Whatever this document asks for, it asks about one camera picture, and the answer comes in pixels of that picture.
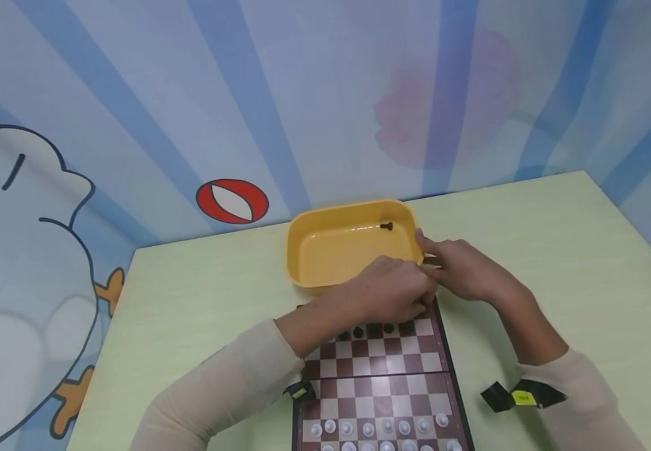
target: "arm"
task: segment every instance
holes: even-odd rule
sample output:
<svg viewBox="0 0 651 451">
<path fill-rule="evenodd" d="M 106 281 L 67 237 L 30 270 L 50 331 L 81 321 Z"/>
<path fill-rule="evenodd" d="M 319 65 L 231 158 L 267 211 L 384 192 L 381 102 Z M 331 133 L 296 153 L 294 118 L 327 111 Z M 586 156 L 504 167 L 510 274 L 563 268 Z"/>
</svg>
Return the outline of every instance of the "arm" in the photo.
<svg viewBox="0 0 651 451">
<path fill-rule="evenodd" d="M 360 323 L 417 316 L 436 288 L 414 262 L 379 257 L 355 279 L 256 324 L 174 381 L 146 409 L 130 450 L 205 450 L 217 433 L 281 398 L 302 357 Z"/>
<path fill-rule="evenodd" d="M 424 271 L 459 298 L 496 309 L 518 356 L 521 376 L 568 396 L 538 410 L 560 451 L 645 451 L 618 411 L 618 399 L 591 360 L 571 350 L 538 307 L 533 293 L 468 242 L 434 242 L 419 231 Z"/>
</svg>

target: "table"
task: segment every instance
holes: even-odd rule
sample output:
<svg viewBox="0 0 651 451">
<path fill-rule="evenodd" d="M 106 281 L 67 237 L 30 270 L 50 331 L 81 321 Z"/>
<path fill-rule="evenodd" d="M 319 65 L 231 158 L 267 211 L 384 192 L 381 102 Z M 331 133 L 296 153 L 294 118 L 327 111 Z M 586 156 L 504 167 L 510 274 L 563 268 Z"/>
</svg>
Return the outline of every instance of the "table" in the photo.
<svg viewBox="0 0 651 451">
<path fill-rule="evenodd" d="M 585 172 L 408 203 L 434 239 L 464 238 L 537 295 L 591 356 L 651 449 L 651 247 Z M 287 224 L 138 250 L 69 451 L 126 450 L 150 400 L 263 318 L 307 301 L 284 275 Z M 441 290 L 454 365 L 479 450 L 548 450 L 534 410 L 492 413 L 479 393 L 514 383 L 497 316 Z M 217 436 L 211 450 L 289 450 L 292 406 Z"/>
</svg>

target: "wall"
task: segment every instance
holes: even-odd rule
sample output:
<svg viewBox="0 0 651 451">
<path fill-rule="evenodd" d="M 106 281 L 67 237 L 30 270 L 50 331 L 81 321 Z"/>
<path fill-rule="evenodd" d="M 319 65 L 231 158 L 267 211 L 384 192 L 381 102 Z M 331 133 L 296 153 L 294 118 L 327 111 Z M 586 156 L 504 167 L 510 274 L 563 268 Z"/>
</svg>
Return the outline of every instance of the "wall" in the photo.
<svg viewBox="0 0 651 451">
<path fill-rule="evenodd" d="M 651 2 L 0 0 L 0 451 L 136 247 L 581 168 L 651 242 Z"/>
</svg>

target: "yellow plastic tray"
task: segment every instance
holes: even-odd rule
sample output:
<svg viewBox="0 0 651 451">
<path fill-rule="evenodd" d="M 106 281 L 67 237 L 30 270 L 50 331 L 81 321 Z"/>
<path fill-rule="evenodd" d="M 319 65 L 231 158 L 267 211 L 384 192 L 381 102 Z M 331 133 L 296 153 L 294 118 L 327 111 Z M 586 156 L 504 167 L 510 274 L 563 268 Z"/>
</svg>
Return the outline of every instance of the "yellow plastic tray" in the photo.
<svg viewBox="0 0 651 451">
<path fill-rule="evenodd" d="M 392 229 L 381 224 L 392 223 Z M 318 293 L 356 276 L 378 256 L 423 262 L 417 224 L 399 200 L 374 200 L 312 210 L 290 223 L 286 272 L 293 284 Z"/>
</svg>

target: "chess board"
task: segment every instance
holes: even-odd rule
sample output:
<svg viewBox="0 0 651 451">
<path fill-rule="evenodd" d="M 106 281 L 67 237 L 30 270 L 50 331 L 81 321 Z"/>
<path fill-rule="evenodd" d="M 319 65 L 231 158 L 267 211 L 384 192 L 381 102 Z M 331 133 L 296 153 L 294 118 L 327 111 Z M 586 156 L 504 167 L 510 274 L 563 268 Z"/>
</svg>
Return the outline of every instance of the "chess board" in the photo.
<svg viewBox="0 0 651 451">
<path fill-rule="evenodd" d="M 306 357 L 303 377 L 316 399 L 293 407 L 293 451 L 474 450 L 437 307 L 341 334 Z"/>
</svg>

